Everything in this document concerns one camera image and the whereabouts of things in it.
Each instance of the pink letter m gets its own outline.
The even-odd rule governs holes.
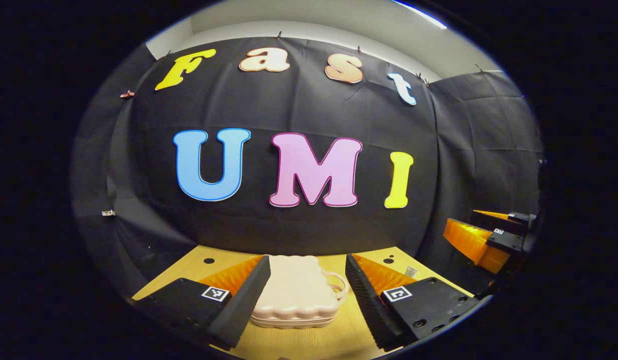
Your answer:
[[[361,142],[347,137],[336,139],[322,162],[318,162],[309,141],[302,134],[277,134],[271,142],[280,151],[277,191],[269,198],[271,205],[289,208],[300,203],[300,197],[294,192],[295,178],[310,205],[318,202],[329,180],[329,193],[322,199],[325,205],[350,207],[357,203],[354,194],[355,161],[362,151]]]

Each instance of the clip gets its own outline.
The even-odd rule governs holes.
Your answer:
[[[128,90],[128,91],[126,91],[126,93],[120,95],[120,98],[122,98],[122,97],[123,98],[127,98],[127,97],[130,98],[132,96],[135,96],[135,92],[131,92],[130,90]]]

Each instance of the wooden table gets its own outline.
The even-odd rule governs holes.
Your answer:
[[[407,270],[407,265],[411,266],[418,271],[414,276],[416,280],[435,276],[467,294],[467,296],[473,296],[473,294],[437,275],[396,247],[357,254],[402,274]],[[253,253],[236,253],[235,251],[198,246],[138,291],[133,299],[140,300],[178,278],[199,281],[254,256],[256,255]],[[204,260],[208,258],[215,261],[207,264]],[[345,254],[318,256],[320,265],[325,271],[337,272],[343,276],[345,275],[345,258]],[[385,264],[384,259],[392,259],[393,262]],[[338,280],[332,278],[332,276],[329,276],[329,281],[338,284]],[[283,330],[258,327],[250,321],[244,333],[242,333],[238,346],[227,351],[227,353],[247,360],[279,360],[280,358],[290,358],[291,360],[322,360],[327,358],[329,360],[350,360],[361,358],[362,360],[369,360],[385,354],[375,345],[371,332],[357,305],[355,294],[351,290],[347,296],[347,301],[341,306],[338,316],[331,325],[324,328]]]

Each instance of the letter u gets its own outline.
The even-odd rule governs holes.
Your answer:
[[[176,134],[173,142],[178,147],[176,171],[178,183],[185,194],[200,201],[222,201],[235,194],[242,182],[242,147],[251,138],[246,129],[229,128],[218,131],[218,140],[224,144],[224,172],[216,183],[203,180],[200,169],[200,150],[208,139],[202,130],[186,130]]]

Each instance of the white label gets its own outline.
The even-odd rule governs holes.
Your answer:
[[[219,301],[221,303],[228,293],[229,290],[218,289],[217,287],[209,286],[209,288],[206,289],[202,296],[206,297],[207,299],[209,298],[211,300]]]
[[[410,278],[413,278],[417,273],[418,273],[418,269],[412,268],[411,266],[409,267],[407,266],[407,271],[404,272],[404,275],[407,275]]]
[[[396,287],[395,289],[391,290],[384,290],[383,292],[392,303],[394,301],[402,300],[405,297],[411,296],[411,292],[409,292],[409,290],[405,289],[405,287],[403,286]]]

